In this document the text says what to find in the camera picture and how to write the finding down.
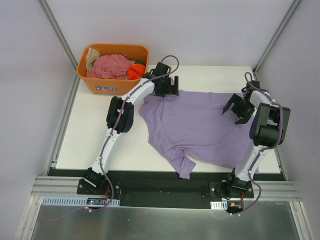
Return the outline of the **orange plastic basket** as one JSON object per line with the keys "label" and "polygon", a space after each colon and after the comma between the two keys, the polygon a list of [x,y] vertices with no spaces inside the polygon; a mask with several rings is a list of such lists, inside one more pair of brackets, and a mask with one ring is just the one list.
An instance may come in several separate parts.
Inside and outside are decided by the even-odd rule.
{"label": "orange plastic basket", "polygon": [[149,50],[143,45],[115,43],[94,43],[88,45],[83,50],[76,72],[80,79],[84,81],[87,88],[94,94],[124,95],[135,87],[141,79],[129,80],[87,77],[86,56],[89,47],[99,51],[102,56],[120,54],[126,56],[128,59],[139,59],[145,62],[145,69],[148,69]]}

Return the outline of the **purple t-shirt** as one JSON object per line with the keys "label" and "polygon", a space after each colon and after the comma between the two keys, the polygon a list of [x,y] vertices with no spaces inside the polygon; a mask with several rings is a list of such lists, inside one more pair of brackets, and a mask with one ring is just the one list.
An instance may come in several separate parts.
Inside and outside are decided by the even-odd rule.
{"label": "purple t-shirt", "polygon": [[180,91],[179,96],[143,99],[139,110],[148,129],[148,142],[175,169],[190,179],[194,160],[233,169],[242,163],[252,143],[252,120],[236,124],[232,111],[223,113],[231,93]]}

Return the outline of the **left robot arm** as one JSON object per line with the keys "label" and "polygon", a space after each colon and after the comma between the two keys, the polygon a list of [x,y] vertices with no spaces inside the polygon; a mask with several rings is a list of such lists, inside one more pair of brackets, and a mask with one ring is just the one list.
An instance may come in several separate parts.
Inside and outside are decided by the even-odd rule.
{"label": "left robot arm", "polygon": [[97,158],[78,182],[79,195],[103,195],[113,188],[107,172],[116,144],[133,126],[135,105],[151,93],[158,97],[178,96],[179,77],[170,77],[176,70],[177,68],[171,69],[163,62],[158,62],[156,67],[145,73],[128,93],[111,99],[106,116],[107,130],[104,142]]}

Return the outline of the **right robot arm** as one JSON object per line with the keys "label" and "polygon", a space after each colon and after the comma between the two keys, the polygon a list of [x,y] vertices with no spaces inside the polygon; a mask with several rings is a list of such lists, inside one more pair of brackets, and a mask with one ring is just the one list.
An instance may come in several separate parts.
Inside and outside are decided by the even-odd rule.
{"label": "right robot arm", "polygon": [[249,129],[251,143],[243,161],[233,168],[226,182],[217,186],[228,199],[246,196],[252,198],[253,177],[262,159],[274,148],[281,145],[285,139],[291,110],[281,107],[273,100],[266,90],[260,88],[260,83],[248,80],[241,90],[243,96],[233,94],[222,112],[228,109],[238,117],[237,125],[246,124],[254,115]]}

